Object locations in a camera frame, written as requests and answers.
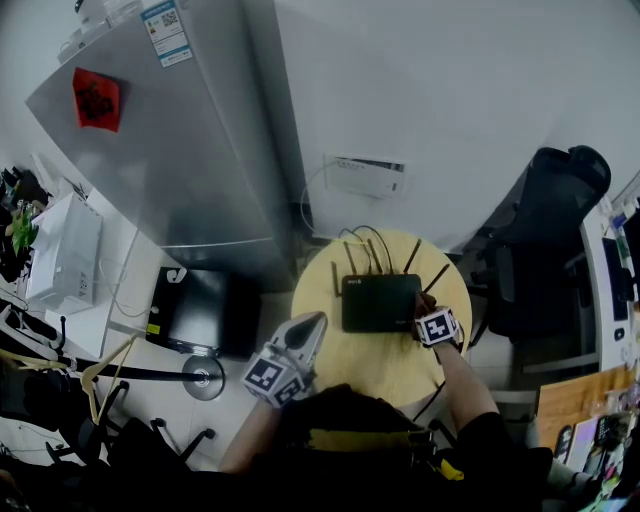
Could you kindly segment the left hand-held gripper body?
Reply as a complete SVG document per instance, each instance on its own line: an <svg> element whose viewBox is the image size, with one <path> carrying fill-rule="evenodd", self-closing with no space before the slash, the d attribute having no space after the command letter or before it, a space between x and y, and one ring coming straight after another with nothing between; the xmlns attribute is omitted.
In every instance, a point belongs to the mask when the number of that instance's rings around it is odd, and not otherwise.
<svg viewBox="0 0 640 512"><path fill-rule="evenodd" d="M256 398L281 409L304 398L312 387L313 368L292 351L267 343L254 354L241 379Z"/></svg>

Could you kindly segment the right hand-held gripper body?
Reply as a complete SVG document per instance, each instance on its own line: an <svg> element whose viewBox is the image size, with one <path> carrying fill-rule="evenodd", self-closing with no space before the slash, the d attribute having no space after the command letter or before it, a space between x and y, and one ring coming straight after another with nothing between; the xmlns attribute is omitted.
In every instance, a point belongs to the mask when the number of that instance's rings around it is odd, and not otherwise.
<svg viewBox="0 0 640 512"><path fill-rule="evenodd" d="M460 324L448 307L438 308L415 319L414 325L419 342L426 348L440 343L457 345L460 340Z"/></svg>

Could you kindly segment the brown knitted cloth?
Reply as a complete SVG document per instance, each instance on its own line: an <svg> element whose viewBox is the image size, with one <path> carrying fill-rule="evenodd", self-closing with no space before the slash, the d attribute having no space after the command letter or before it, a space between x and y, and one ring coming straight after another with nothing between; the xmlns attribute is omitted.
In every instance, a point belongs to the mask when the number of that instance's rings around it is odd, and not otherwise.
<svg viewBox="0 0 640 512"><path fill-rule="evenodd" d="M429 316L435 313L437 310L436 299L424 291L420 291L416 294L414 319L418 320L425 316Z"/></svg>

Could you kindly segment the black router with antennas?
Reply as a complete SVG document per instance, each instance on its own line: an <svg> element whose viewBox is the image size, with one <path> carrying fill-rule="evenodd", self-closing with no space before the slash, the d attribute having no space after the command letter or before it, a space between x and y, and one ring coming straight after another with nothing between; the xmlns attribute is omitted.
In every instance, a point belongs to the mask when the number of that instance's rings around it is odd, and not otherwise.
<svg viewBox="0 0 640 512"><path fill-rule="evenodd" d="M418 240L401 273L385 273L370 239L370 252L378 269L373 274L358 274L349 243L342 242L351 273L338 278L337 264L331 262L334 296L341 300L341 325L346 333L409 333L415 313L415 298L419 292L428 293L450 267L445 264L432 281L422 287L421 277L410 274L409 268L421 247Z"/></svg>

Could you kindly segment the person's left forearm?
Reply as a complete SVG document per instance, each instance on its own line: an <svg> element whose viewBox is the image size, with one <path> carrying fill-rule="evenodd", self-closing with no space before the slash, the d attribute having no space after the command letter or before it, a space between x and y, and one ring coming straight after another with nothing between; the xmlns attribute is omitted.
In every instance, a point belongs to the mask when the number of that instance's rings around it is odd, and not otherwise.
<svg viewBox="0 0 640 512"><path fill-rule="evenodd" d="M269 451L281 420L281 411L259 401L229 444L218 469L223 473L248 471L253 459Z"/></svg>

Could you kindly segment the round wooden side table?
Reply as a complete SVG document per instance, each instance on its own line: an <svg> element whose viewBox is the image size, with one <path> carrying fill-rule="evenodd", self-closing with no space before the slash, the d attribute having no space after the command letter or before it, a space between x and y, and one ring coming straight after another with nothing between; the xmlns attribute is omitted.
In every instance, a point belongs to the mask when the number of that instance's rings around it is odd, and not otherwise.
<svg viewBox="0 0 640 512"><path fill-rule="evenodd" d="M450 267L429 293L439 306L452 309L464 333L464 348L472 331L472 307L466 284L450 258L435 245L414 234L381 229L363 229L347 234L313 256L302 272L293 295L291 315L322 311L328 327L315 360L314 384L319 390L348 384L358 393L381 398L395 407L417 403L433 394L444 381L434 352L422 347L409 333L346 333L341 325L341 300L334 296L331 262L338 278L351 273L343 241L349 248L358 274L377 272L368 255L370 239L382 266L401 273L418 240L421 247L409 268L427 286L445 264Z"/></svg>

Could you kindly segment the black swivel chair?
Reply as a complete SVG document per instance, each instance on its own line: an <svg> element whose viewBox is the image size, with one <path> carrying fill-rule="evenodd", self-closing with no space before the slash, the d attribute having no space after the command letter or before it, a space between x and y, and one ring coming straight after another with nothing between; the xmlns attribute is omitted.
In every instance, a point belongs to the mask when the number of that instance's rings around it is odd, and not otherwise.
<svg viewBox="0 0 640 512"><path fill-rule="evenodd" d="M92 420L90 400L94 391L85 392L74 379L63 395L59 432L66 445L54 448L46 446L53 462L60 463L64 456L77 455L84 463L98 461L102 449L107 450L108 464L119 470L143 468L160 472L187 472L187 461L202 440L212 440L216 432L207 428L201 431L180 453L164 439L161 429L166 426L162 418L154 418L148 424L131 418L120 427L104 416L98 422Z"/></svg>

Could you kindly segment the orange wooden desk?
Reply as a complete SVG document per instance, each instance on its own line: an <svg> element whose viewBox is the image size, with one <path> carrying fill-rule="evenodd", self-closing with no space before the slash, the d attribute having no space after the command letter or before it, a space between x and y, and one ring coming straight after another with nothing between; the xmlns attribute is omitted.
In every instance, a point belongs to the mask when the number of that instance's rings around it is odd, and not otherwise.
<svg viewBox="0 0 640 512"><path fill-rule="evenodd" d="M554 449L562 428L606 414L609 397L627 390L635 377L636 367L619 366L542 386L536 413L539 444Z"/></svg>

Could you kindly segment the black white printed case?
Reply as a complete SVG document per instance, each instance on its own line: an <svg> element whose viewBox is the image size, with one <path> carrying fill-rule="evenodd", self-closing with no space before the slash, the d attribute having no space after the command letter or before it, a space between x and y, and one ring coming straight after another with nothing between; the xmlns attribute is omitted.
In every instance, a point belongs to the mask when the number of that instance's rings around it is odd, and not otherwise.
<svg viewBox="0 0 640 512"><path fill-rule="evenodd" d="M556 440L555 450L554 450L554 457L560 463L565 463L569 456L572 438L573 438L572 425L565 425L560 429L557 440Z"/></svg>

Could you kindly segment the wooden clothes hanger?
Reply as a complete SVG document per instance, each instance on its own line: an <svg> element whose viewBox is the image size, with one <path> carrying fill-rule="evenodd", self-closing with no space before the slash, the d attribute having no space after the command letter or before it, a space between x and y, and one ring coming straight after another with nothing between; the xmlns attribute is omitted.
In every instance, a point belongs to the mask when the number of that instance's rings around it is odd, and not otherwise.
<svg viewBox="0 0 640 512"><path fill-rule="evenodd" d="M33 370L45 370L45 369L65 370L67 368L66 364L59 361L50 361L46 359L14 354L3 349L0 349L0 356L11 361L20 362L26 368L33 369Z"/></svg>
<svg viewBox="0 0 640 512"><path fill-rule="evenodd" d="M137 339L137 335L131 336L126 342L121 344L110 355L106 356L100 362L87 367L82 372L80 378L81 388L88 397L91 420L95 425L100 424L102 416L106 412L107 399L115 390L116 383L119 380L121 369L123 368L124 363L127 360L129 353L131 352L131 349ZM116 360L118 360L118 363L115 365L114 375L112 376L112 381L110 387L108 388L108 392L102 404L100 406L97 406L97 401L93 391L93 380L100 375L105 376L108 366L111 366Z"/></svg>

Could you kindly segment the black keyboard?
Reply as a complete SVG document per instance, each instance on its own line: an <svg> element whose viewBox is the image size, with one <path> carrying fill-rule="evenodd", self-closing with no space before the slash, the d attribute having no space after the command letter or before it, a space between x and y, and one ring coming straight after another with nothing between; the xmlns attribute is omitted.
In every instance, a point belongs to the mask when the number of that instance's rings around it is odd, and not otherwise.
<svg viewBox="0 0 640 512"><path fill-rule="evenodd" d="M613 317L615 321L626 321L629 318L626 269L622 265L616 241L604 238L602 243L611 288Z"/></svg>

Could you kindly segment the white carton box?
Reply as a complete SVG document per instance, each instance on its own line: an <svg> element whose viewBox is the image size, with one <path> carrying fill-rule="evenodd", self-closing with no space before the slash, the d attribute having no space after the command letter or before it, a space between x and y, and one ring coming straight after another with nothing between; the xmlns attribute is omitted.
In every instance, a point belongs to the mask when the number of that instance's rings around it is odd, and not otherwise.
<svg viewBox="0 0 640 512"><path fill-rule="evenodd" d="M91 308L102 216L72 192L33 225L26 299L64 316Z"/></svg>

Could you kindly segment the green potted plant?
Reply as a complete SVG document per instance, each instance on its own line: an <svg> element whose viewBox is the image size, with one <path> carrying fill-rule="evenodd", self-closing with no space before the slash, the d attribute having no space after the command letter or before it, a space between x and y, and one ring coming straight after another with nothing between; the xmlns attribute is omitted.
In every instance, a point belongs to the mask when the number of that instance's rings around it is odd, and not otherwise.
<svg viewBox="0 0 640 512"><path fill-rule="evenodd" d="M12 221L11 241L16 255L19 255L23 249L28 249L38 235L39 226L34 224L33 219L34 214L30 210L25 210Z"/></svg>

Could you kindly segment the red paper decoration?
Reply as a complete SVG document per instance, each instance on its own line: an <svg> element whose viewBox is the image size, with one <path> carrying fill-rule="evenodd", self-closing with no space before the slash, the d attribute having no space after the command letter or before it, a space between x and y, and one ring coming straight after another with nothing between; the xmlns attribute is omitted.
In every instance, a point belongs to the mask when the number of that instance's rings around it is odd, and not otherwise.
<svg viewBox="0 0 640 512"><path fill-rule="evenodd" d="M76 68L72 80L76 119L80 128L117 133L120 124L120 87L106 76Z"/></svg>

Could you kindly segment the blue white label sticker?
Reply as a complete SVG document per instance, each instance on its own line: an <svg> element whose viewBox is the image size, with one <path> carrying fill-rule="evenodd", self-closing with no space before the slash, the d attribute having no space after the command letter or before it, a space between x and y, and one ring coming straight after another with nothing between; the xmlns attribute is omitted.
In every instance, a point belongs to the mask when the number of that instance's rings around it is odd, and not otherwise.
<svg viewBox="0 0 640 512"><path fill-rule="evenodd" d="M142 11L140 17L163 68L193 57L174 0L164 0Z"/></svg>

